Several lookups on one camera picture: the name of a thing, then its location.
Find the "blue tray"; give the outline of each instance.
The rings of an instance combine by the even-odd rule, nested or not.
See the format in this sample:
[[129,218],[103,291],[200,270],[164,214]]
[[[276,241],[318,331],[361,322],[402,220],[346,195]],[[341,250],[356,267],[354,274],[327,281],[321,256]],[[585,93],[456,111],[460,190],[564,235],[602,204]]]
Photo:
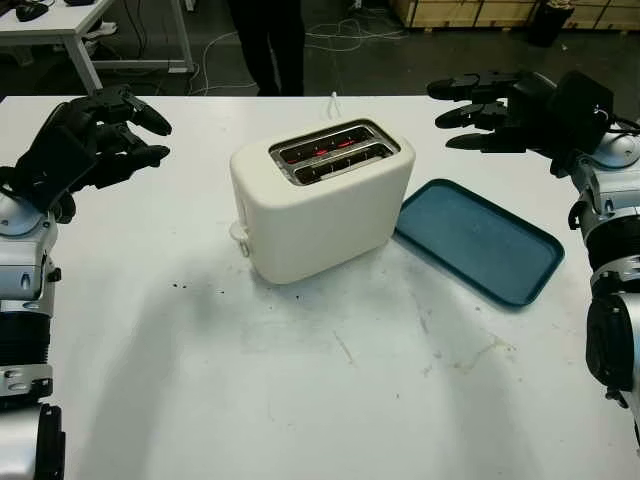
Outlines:
[[533,302],[564,257],[558,240],[450,180],[402,205],[396,233],[498,302]]

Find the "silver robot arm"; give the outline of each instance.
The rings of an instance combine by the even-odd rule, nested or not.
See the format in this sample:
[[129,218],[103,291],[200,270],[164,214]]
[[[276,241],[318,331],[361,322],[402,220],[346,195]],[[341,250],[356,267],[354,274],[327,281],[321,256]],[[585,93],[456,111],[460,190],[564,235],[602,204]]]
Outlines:
[[[571,176],[578,201],[569,227],[582,231],[594,271],[586,363],[606,398],[640,424],[640,125],[613,113],[613,93],[570,72],[556,85],[533,72],[468,74],[433,82],[430,96],[471,100],[436,119],[440,128],[474,125],[451,148],[483,153],[535,151],[551,173]],[[507,98],[507,103],[499,99]]]
[[157,167],[169,150],[127,127],[159,135],[171,126],[128,87],[59,105],[15,167],[0,168],[0,480],[61,480],[61,409],[47,363],[55,283],[51,259],[59,223],[75,215],[72,194],[103,188]]

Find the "floor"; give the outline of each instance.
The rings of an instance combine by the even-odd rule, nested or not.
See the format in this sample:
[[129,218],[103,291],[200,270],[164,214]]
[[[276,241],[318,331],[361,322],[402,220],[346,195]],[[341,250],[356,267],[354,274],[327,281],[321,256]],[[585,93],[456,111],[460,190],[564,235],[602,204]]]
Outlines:
[[[128,0],[135,17],[136,0]],[[148,47],[144,58],[167,58],[179,50],[175,42],[168,2],[154,0],[150,10],[143,0],[141,18],[146,25]],[[365,2],[369,8],[384,5]],[[117,21],[118,34],[102,41],[98,55],[114,51],[130,57],[137,53],[137,40],[124,9],[125,0],[107,13]],[[512,31],[420,31],[404,32],[390,13],[368,10],[349,16],[347,0],[305,0],[307,30],[337,33],[336,23],[346,18],[358,20],[369,32],[398,32],[390,38],[355,40],[348,38],[307,39],[305,83],[307,95],[420,95],[431,80],[464,72],[488,69],[537,70],[557,80],[563,73],[579,69],[612,88],[616,112],[637,118],[640,115],[640,35],[615,32],[565,32],[550,48],[526,42],[526,32]],[[224,0],[199,0],[197,11],[186,14],[194,57],[202,64],[202,53],[212,39],[234,30]],[[353,20],[342,24],[341,34],[354,35]],[[19,67],[8,55],[0,55],[0,97],[30,94],[81,94],[82,85],[64,52],[50,46],[33,47],[35,62]],[[206,59],[210,80],[209,95],[255,95],[242,59],[236,36],[215,43]],[[105,85],[129,83],[140,95],[185,95],[204,87],[204,75],[190,82],[190,75],[150,72],[144,75],[101,72]]]

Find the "white desk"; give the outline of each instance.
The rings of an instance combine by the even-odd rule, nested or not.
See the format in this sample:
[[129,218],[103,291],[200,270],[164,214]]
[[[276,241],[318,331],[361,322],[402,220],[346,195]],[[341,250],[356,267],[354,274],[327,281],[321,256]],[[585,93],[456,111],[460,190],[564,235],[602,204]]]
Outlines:
[[117,60],[92,62],[82,42],[84,35],[115,0],[96,0],[93,5],[70,7],[56,0],[49,11],[30,22],[20,22],[15,12],[0,17],[0,45],[37,45],[62,43],[69,52],[78,75],[88,92],[102,88],[96,68],[169,68],[192,71],[193,60],[184,26],[180,0],[170,0],[176,20],[181,60]]
[[[0,104],[3,162],[58,101]],[[345,115],[381,118],[414,145],[407,194],[450,178],[555,235],[566,258],[518,312],[394,240],[276,287],[229,238],[228,159],[323,118],[327,100],[148,101],[174,126],[171,156],[80,192],[54,251],[50,401],[63,406],[68,479],[637,478],[631,414],[584,363],[590,271],[566,225],[576,193],[547,160],[446,150],[451,132],[432,127],[445,103],[341,98]]]

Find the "toaster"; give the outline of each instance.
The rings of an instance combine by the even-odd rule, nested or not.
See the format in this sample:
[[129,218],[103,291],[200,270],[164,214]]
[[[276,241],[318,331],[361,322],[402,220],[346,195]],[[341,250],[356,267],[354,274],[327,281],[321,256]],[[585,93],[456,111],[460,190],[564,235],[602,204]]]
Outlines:
[[391,237],[414,159],[405,139],[369,119],[246,146],[231,157],[231,236],[276,284],[345,262]]

